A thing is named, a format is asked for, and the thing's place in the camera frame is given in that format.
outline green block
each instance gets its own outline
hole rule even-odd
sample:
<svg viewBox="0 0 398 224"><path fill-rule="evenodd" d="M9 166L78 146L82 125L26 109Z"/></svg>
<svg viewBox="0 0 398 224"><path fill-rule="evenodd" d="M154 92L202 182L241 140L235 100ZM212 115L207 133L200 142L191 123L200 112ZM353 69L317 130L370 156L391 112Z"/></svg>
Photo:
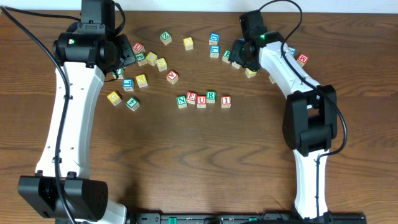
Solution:
<svg viewBox="0 0 398 224"><path fill-rule="evenodd" d="M145 60L146 59L145 58L145 54L144 53L136 54L136 59L137 59L138 62L140 62L142 60Z"/></svg>
<svg viewBox="0 0 398 224"><path fill-rule="evenodd" d="M137 103L138 101L132 97L126 102L126 105L130 108L133 108Z"/></svg>
<svg viewBox="0 0 398 224"><path fill-rule="evenodd" d="M177 218L170 217L169 218L169 224L177 224Z"/></svg>
<svg viewBox="0 0 398 224"><path fill-rule="evenodd" d="M117 70L116 70L116 73L117 73L118 75L123 75L123 68L117 69Z"/></svg>
<svg viewBox="0 0 398 224"><path fill-rule="evenodd" d="M207 100L215 100L216 99L216 92L215 91L207 91Z"/></svg>
<svg viewBox="0 0 398 224"><path fill-rule="evenodd" d="M163 33L160 35L160 37L161 37L162 39L164 39L164 40L167 40L167 39L169 39L169 38L171 37L171 35L170 35L169 32L165 31L165 32L163 32Z"/></svg>
<svg viewBox="0 0 398 224"><path fill-rule="evenodd" d="M187 99L185 98L185 96L178 96L177 97L177 104L180 105L184 105L187 103Z"/></svg>
<svg viewBox="0 0 398 224"><path fill-rule="evenodd" d="M224 57L226 57L226 58L229 58L229 54L230 54L231 52L229 51L229 50L225 50L225 52L224 52Z"/></svg>

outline wood grain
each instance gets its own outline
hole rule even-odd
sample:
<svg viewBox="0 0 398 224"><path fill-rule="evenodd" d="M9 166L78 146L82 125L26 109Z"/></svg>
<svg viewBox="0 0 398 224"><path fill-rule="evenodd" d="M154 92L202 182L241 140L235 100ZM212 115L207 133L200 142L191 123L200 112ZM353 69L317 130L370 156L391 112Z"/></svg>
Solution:
<svg viewBox="0 0 398 224"><path fill-rule="evenodd" d="M78 16L78 12L53 12ZM113 106L104 85L91 135L92 179L108 183L110 198L131 207L169 213L290 210L295 162L282 137L285 100L265 71L247 79L210 58L208 36L221 34L221 51L241 36L240 13L126 12L124 33L147 53L165 57L180 75L133 65L126 77L145 73L149 86L134 96L140 108ZM71 21L16 17L48 48ZM298 14L268 13L269 30L286 35ZM48 135L55 96L54 65L22 31L0 16L0 223L52 223L19 196L20 175L32 175ZM159 34L168 30L165 46ZM192 37L186 52L182 39ZM328 159L326 201L332 212L363 212L368 223L398 221L398 16L306 13L289 40L309 56L305 70L332 84L348 124L346 149ZM188 90L218 93L205 110L179 110ZM222 110L221 95L233 105ZM341 129L333 148L340 145Z"/></svg>

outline white backdrop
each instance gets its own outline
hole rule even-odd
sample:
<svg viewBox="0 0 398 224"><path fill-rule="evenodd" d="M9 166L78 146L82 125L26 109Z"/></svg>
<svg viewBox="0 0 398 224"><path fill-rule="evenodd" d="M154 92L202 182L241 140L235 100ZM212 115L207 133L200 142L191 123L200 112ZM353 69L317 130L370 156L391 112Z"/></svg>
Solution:
<svg viewBox="0 0 398 224"><path fill-rule="evenodd" d="M251 11L270 0L117 0L123 10L135 11ZM304 12L398 13L398 0L296 0ZM0 0L19 9L80 10L81 0ZM271 4L264 11L291 12L287 2Z"/></svg>

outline wooden tabletop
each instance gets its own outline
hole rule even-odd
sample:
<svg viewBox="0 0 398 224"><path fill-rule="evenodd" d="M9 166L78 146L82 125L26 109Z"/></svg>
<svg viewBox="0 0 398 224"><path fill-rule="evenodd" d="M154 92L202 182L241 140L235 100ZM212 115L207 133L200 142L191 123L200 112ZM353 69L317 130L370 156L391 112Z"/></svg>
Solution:
<svg viewBox="0 0 398 224"><path fill-rule="evenodd" d="M78 12L53 12L78 16ZM13 13L48 48L71 21ZM164 57L180 74L150 65L126 68L145 73L149 86L124 92L121 81L99 95L90 144L91 178L107 182L109 197L130 207L164 213L261 213L290 210L295 198L293 152L282 136L285 98L265 70L247 78L210 58L209 34L221 35L221 51L241 37L240 13L126 12L123 32L146 52ZM269 30L286 36L298 14L268 13ZM117 14L117 23L121 20ZM0 16L0 223L44 220L17 193L20 175L33 175L50 126L55 67L39 47ZM172 43L159 34L168 30ZM182 39L195 47L185 51ZM348 125L348 144L328 158L326 202L332 212L363 212L368 223L398 221L398 16L306 13L289 44L309 61L304 69L331 84ZM118 90L123 103L106 95ZM187 91L217 92L206 109L178 109ZM132 112L129 96L140 101ZM221 109L220 96L232 107ZM341 144L342 130L333 149Z"/></svg>

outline toy block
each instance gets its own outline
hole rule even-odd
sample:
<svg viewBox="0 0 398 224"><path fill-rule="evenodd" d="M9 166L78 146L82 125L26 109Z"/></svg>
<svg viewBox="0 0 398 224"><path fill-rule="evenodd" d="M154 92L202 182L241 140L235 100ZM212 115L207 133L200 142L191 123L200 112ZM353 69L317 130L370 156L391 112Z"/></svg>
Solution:
<svg viewBox="0 0 398 224"><path fill-rule="evenodd" d="M192 93L192 92L188 92L187 93L187 102L190 104L195 105L197 101L197 94L196 93Z"/></svg>
<svg viewBox="0 0 398 224"><path fill-rule="evenodd" d="M209 45L217 45L220 39L220 35L216 33L211 33L209 38Z"/></svg>
<svg viewBox="0 0 398 224"><path fill-rule="evenodd" d="M173 84L178 81L178 74L175 71L170 71L169 74L166 75L167 81Z"/></svg>
<svg viewBox="0 0 398 224"><path fill-rule="evenodd" d="M230 55L230 51L229 50L225 50L225 52L224 52L224 54L223 54L223 62L226 62L226 63L230 63L230 61L229 61L229 55Z"/></svg>
<svg viewBox="0 0 398 224"><path fill-rule="evenodd" d="M207 103L216 103L216 91L207 91L206 100Z"/></svg>
<svg viewBox="0 0 398 224"><path fill-rule="evenodd" d="M206 108L206 96L198 96L197 106L198 108Z"/></svg>
<svg viewBox="0 0 398 224"><path fill-rule="evenodd" d="M219 46L211 46L210 47L210 57L218 58L220 56L220 47Z"/></svg>
<svg viewBox="0 0 398 224"><path fill-rule="evenodd" d="M177 97L177 106L180 109L188 106L187 100L185 99L185 96L178 96Z"/></svg>
<svg viewBox="0 0 398 224"><path fill-rule="evenodd" d="M269 81L271 81L272 84L275 84L276 81L274 80L274 77L272 77L272 75L269 75Z"/></svg>
<svg viewBox="0 0 398 224"><path fill-rule="evenodd" d="M248 68L246 68L244 72L248 78L255 77L257 74L257 72L254 72Z"/></svg>
<svg viewBox="0 0 398 224"><path fill-rule="evenodd" d="M133 46L132 46L132 51L135 53L135 54L139 54L139 53L141 53L141 52L145 52L145 48L144 48L144 46L142 45L142 44L140 44L140 43L136 43L136 44L134 44Z"/></svg>
<svg viewBox="0 0 398 224"><path fill-rule="evenodd" d="M148 62L149 65L155 66L156 65L156 60L157 60L157 55L152 53L152 52L149 52L149 54L147 55L146 59L147 59L147 62Z"/></svg>
<svg viewBox="0 0 398 224"><path fill-rule="evenodd" d="M123 68L119 68L119 69L116 70L116 74L118 74L118 77L119 77L119 78L116 77L116 75L115 75L114 72L112 73L112 75L113 75L113 78L123 79L123 78L124 78L124 77L123 77L123 75L124 75L123 73L124 73Z"/></svg>
<svg viewBox="0 0 398 224"><path fill-rule="evenodd" d="M138 109L139 103L138 103L138 101L137 101L134 97L131 97L131 98L126 102L126 106L127 106L130 110L135 111L136 109Z"/></svg>
<svg viewBox="0 0 398 224"><path fill-rule="evenodd" d="M165 31L160 35L160 40L162 41L162 43L164 45L167 45L169 43L171 43L172 41L172 36L170 35L169 32Z"/></svg>
<svg viewBox="0 0 398 224"><path fill-rule="evenodd" d="M123 88L124 91L134 91L134 82L132 81L132 78L123 80Z"/></svg>
<svg viewBox="0 0 398 224"><path fill-rule="evenodd" d="M241 68L241 65L238 64L238 63L236 63L236 62L232 62L232 66L233 66L234 68L237 68L237 69L240 69L240 68Z"/></svg>
<svg viewBox="0 0 398 224"><path fill-rule="evenodd" d="M296 54L296 49L294 47L289 47L289 52L294 56Z"/></svg>
<svg viewBox="0 0 398 224"><path fill-rule="evenodd" d="M146 65L148 63L144 53L136 54L136 59L139 66Z"/></svg>
<svg viewBox="0 0 398 224"><path fill-rule="evenodd" d="M136 81L137 81L139 88L148 86L148 82L147 82L147 78L145 77L145 74L136 76Z"/></svg>
<svg viewBox="0 0 398 224"><path fill-rule="evenodd" d="M120 102L122 102L122 99L120 99L120 96L115 91L113 91L107 97L108 97L108 100L113 104L113 106L116 106Z"/></svg>
<svg viewBox="0 0 398 224"><path fill-rule="evenodd" d="M193 49L192 37L188 37L188 38L184 39L184 46L185 46L185 50L192 50Z"/></svg>
<svg viewBox="0 0 398 224"><path fill-rule="evenodd" d="M303 67L308 62L308 57L304 54L300 54L297 58L297 63Z"/></svg>
<svg viewBox="0 0 398 224"><path fill-rule="evenodd" d="M167 69L167 63L166 60L164 60L164 58L157 59L156 65L160 72Z"/></svg>
<svg viewBox="0 0 398 224"><path fill-rule="evenodd" d="M221 108L230 108L231 107L231 97L230 96L222 96L221 97Z"/></svg>

